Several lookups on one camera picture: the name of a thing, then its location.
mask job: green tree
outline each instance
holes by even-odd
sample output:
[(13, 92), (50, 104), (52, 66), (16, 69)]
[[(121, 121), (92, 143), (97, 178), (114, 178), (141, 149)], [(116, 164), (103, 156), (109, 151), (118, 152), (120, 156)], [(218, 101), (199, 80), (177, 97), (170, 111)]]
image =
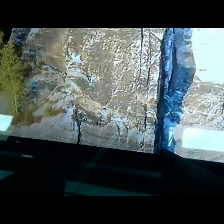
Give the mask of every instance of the green tree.
[(21, 63), (12, 42), (9, 41), (7, 44), (3, 44), (3, 35), (1, 33), (0, 45), (1, 90), (10, 97), (14, 111), (13, 115), (17, 116), (26, 95), (26, 66)]

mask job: tree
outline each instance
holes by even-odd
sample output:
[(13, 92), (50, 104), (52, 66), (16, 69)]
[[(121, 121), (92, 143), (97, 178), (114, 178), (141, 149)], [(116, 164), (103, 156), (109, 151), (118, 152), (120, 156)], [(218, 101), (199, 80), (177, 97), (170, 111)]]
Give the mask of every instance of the tree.
[(0, 33), (0, 84), (12, 102), (14, 116), (20, 112), (26, 95), (25, 73), (26, 66), (21, 63), (16, 48), (12, 42), (3, 44)]

